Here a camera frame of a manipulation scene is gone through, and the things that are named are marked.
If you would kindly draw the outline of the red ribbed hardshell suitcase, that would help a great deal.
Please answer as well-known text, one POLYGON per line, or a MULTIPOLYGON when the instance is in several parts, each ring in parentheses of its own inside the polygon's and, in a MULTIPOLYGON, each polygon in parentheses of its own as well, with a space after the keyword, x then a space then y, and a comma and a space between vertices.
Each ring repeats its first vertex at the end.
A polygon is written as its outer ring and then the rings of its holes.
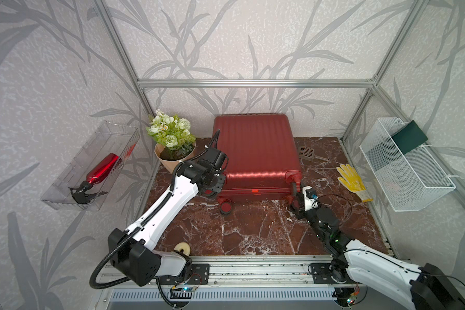
POLYGON ((215 118, 213 131, 229 160, 218 195, 222 214, 235 202, 296 200, 302 168, 285 114, 225 114, 215 118))

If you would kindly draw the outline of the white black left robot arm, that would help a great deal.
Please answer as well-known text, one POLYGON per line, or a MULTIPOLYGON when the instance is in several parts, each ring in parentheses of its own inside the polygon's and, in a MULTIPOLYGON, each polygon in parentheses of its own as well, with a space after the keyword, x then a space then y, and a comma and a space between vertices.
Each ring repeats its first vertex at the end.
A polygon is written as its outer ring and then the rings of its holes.
POLYGON ((217 131, 204 151, 173 170, 170 186, 155 203, 126 230, 115 229, 108 237, 108 254, 89 279, 93 289, 107 289, 132 281, 143 287, 151 280, 173 278, 185 282, 191 277, 192 260, 182 250, 157 251, 166 228, 196 196, 213 199, 226 182, 227 155, 218 150, 217 131))

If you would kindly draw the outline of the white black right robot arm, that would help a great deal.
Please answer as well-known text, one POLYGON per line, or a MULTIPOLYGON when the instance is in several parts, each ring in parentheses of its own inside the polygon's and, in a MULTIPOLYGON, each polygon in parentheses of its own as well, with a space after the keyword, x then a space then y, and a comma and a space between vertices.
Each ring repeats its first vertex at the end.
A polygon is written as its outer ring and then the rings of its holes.
POLYGON ((331 255, 329 275, 335 282, 364 284, 406 309, 465 309, 465 298, 453 284, 455 277, 430 263, 400 261, 347 235, 312 187, 295 187, 289 200, 296 217, 307 221, 331 255))

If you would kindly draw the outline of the beige slotted plastic scoop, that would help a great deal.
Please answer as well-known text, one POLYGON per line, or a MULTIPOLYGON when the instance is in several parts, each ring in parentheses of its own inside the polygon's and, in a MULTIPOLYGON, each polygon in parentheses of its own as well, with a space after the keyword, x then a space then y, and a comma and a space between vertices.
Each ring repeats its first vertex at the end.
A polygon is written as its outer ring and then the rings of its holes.
POLYGON ((315 150, 311 147, 299 147, 298 148, 298 156, 305 160, 321 160, 321 161, 329 161, 327 158, 316 155, 315 150))

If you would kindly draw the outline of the yellow work glove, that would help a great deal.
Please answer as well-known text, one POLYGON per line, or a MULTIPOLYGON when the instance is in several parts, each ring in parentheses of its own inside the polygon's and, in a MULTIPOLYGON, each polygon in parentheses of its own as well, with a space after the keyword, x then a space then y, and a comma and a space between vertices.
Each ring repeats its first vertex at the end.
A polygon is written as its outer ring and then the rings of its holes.
POLYGON ((362 202, 373 201, 361 177, 350 164, 341 164, 337 167, 340 174, 338 181, 350 192, 356 194, 362 202))

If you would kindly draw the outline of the green white artificial flowers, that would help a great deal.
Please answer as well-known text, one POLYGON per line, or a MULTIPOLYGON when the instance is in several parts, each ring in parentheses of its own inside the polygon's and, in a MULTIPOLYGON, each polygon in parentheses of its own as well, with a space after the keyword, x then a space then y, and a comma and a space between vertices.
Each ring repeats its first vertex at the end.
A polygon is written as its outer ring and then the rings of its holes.
POLYGON ((191 134, 190 121, 177 114, 171 116, 156 110, 146 131, 148 136, 163 147, 159 155, 163 160, 181 160, 195 149, 196 137, 191 134))

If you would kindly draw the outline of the dark green card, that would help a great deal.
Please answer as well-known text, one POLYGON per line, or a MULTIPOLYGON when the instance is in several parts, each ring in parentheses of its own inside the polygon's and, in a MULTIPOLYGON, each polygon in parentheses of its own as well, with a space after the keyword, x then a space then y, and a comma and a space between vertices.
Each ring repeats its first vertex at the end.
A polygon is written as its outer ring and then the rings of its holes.
POLYGON ((427 135, 413 120, 397 131, 391 138, 403 154, 409 153, 428 141, 427 135))

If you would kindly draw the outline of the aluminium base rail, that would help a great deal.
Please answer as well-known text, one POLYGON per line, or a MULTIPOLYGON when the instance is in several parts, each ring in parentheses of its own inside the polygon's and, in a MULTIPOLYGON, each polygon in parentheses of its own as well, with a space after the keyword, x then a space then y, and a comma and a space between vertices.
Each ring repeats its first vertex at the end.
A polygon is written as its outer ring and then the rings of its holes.
POLYGON ((123 278, 111 282, 97 282, 98 275, 107 265, 100 263, 90 276, 89 284, 93 289, 104 289, 132 281, 139 286, 147 285, 155 278, 166 278, 164 284, 186 281, 192 273, 201 276, 206 284, 218 278, 227 281, 249 281, 254 278, 265 282, 275 278, 285 280, 290 276, 310 275, 314 271, 310 264, 328 265, 329 255, 285 255, 266 257, 223 256, 223 257, 183 257, 179 253, 151 253, 150 258, 137 260, 136 263, 123 263, 116 269, 124 274, 123 278))

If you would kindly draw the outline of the aluminium frame profiles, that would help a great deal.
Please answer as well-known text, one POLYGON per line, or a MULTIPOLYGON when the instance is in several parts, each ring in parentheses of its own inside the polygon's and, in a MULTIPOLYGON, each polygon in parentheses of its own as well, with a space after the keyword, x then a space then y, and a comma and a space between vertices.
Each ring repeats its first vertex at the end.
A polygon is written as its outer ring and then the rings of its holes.
MULTIPOLYGON (((384 91, 381 87, 380 83, 381 80, 385 76, 386 72, 390 68, 392 61, 396 58, 399 54, 399 50, 404 46, 404 42, 407 40, 408 35, 410 35, 418 23, 419 19, 423 16, 425 10, 428 6, 435 6, 441 8, 447 8, 451 10, 450 13, 454 14, 453 11, 453 4, 456 1, 405 1, 404 6, 401 5, 396 6, 396 10, 398 6, 401 9, 399 10, 409 10, 403 24, 400 26, 399 31, 393 42, 391 43, 391 47, 388 49, 384 60, 380 64, 377 73, 369 79, 231 79, 226 77, 219 77, 217 74, 218 79, 139 79, 136 77, 136 73, 133 71, 133 67, 130 64, 129 58, 126 54, 125 48, 122 45, 122 41, 120 40, 117 31, 115 30, 115 24, 112 20, 112 13, 108 9, 108 6, 105 5, 104 1, 94 1, 93 9, 89 10, 89 18, 93 16, 101 16, 102 21, 105 23, 105 28, 108 31, 108 34, 112 38, 113 43, 116 46, 116 51, 119 53, 121 60, 130 74, 130 82, 134 89, 136 90, 137 95, 141 95, 140 99, 143 100, 145 108, 148 108, 150 113, 153 113, 151 110, 149 103, 147 103, 147 98, 145 96, 142 89, 144 88, 164 88, 164 89, 211 89, 211 88, 219 88, 219 89, 315 89, 315 88, 323 88, 323 89, 366 89, 364 93, 364 97, 360 100, 357 110, 353 113, 350 124, 346 129, 344 129, 343 138, 341 138, 342 142, 348 139, 350 133, 356 133, 356 125, 360 121, 363 120, 363 115, 366 109, 369 107, 369 102, 372 98, 377 99, 381 105, 390 113, 392 117, 388 118, 379 118, 377 121, 377 125, 384 125, 384 120, 387 120, 389 125, 393 125, 393 127, 388 126, 387 129, 398 129, 398 125, 409 124, 411 117, 405 115, 403 110, 398 107, 398 104, 394 102, 392 98, 384 91)), ((453 171, 454 169, 449 166, 447 161, 439 155, 439 149, 435 149, 434 147, 430 146, 420 146, 418 147, 419 150, 423 151, 423 153, 428 154, 431 156, 431 161, 434 164, 438 165, 438 169, 441 170, 446 176, 444 177, 446 181, 451 182, 451 186, 445 188, 445 195, 446 190, 452 193, 454 198, 462 205, 465 210, 465 182, 460 180, 460 177, 456 174, 459 172, 453 171)))

